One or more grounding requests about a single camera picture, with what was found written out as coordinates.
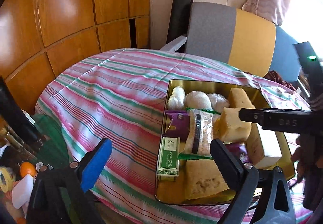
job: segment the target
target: orange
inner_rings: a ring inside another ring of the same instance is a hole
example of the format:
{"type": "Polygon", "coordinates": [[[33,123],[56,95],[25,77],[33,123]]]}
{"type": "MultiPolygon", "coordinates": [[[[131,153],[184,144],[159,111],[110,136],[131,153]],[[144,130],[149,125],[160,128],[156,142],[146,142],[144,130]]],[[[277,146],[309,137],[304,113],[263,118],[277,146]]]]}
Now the orange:
{"type": "Polygon", "coordinates": [[[17,224],[26,224],[26,219],[25,218],[18,218],[17,224]]]}
{"type": "Polygon", "coordinates": [[[32,177],[37,173],[36,168],[30,162],[23,162],[20,166],[20,175],[24,178],[27,174],[32,177]]]}

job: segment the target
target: black label strip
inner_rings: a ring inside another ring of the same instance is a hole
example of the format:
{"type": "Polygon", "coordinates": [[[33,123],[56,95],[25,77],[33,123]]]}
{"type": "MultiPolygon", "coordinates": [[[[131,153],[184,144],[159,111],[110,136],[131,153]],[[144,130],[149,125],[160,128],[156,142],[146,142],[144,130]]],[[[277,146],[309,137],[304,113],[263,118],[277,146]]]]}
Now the black label strip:
{"type": "Polygon", "coordinates": [[[192,154],[197,154],[200,144],[200,135],[201,135],[201,115],[196,114],[196,127],[195,127],[195,136],[192,147],[192,154]]]}

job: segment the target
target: gold tin box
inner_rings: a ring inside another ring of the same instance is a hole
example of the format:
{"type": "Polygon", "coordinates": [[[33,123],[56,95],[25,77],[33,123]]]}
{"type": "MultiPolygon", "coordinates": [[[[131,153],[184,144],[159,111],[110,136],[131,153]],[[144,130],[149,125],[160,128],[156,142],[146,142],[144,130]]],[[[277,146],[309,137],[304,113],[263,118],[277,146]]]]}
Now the gold tin box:
{"type": "MultiPolygon", "coordinates": [[[[170,80],[167,89],[167,96],[164,108],[164,116],[163,116],[163,124],[161,135],[164,134],[167,123],[169,123],[169,119],[165,116],[166,104],[169,97],[172,94],[173,89],[176,86],[181,86],[185,93],[188,94],[192,91],[202,91],[206,94],[208,93],[218,93],[222,94],[226,98],[229,96],[229,92],[231,88],[243,88],[252,104],[257,108],[269,108],[269,104],[266,99],[263,97],[261,92],[258,89],[246,87],[246,86],[238,86],[233,84],[219,83],[219,82],[209,82],[209,81],[195,81],[195,80],[170,80]]],[[[291,153],[283,132],[275,132],[277,136],[277,140],[280,146],[280,150],[282,153],[282,158],[278,160],[278,162],[268,168],[271,170],[274,166],[279,166],[283,169],[286,180],[290,180],[295,176],[294,165],[290,160],[291,153]]],[[[225,190],[218,194],[201,198],[201,199],[193,199],[193,200],[185,200],[184,199],[184,181],[185,181],[185,171],[184,165],[185,161],[181,161],[180,174],[179,177],[176,178],[175,181],[159,181],[156,175],[156,186],[155,186],[155,198],[169,205],[183,205],[183,206],[212,206],[212,205],[222,205],[228,204],[231,202],[233,197],[235,196],[235,191],[233,190],[225,190]]],[[[261,188],[257,188],[255,190],[254,197],[259,196],[261,193],[261,188]]]]}

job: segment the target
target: green box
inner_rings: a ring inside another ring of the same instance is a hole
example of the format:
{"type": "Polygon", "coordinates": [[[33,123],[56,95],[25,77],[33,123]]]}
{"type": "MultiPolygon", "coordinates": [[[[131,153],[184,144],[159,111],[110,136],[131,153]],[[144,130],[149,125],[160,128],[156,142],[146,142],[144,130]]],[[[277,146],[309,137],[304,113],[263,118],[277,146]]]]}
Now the green box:
{"type": "Polygon", "coordinates": [[[157,175],[159,180],[175,180],[179,174],[178,153],[180,138],[162,137],[159,149],[157,175]]]}

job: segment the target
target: striped tablecloth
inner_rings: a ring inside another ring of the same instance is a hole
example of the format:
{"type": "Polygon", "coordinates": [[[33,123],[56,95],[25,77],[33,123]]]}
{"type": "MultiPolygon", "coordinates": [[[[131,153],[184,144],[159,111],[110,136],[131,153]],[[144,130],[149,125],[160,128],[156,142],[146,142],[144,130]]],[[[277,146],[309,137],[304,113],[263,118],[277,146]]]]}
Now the striped tablecloth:
{"type": "MultiPolygon", "coordinates": [[[[154,197],[155,169],[167,86],[170,79],[218,81],[260,89],[273,108],[303,108],[307,103],[286,87],[203,57],[155,50],[118,49],[89,57],[51,82],[36,113],[61,126],[72,159],[80,160],[100,139],[113,152],[93,192],[103,203],[135,223],[216,223],[227,205],[168,206],[154,197]]],[[[295,137],[288,137],[292,150],[295,137]]],[[[302,184],[292,194],[298,223],[302,184]]],[[[243,223],[251,220],[249,211],[243,223]]]]}

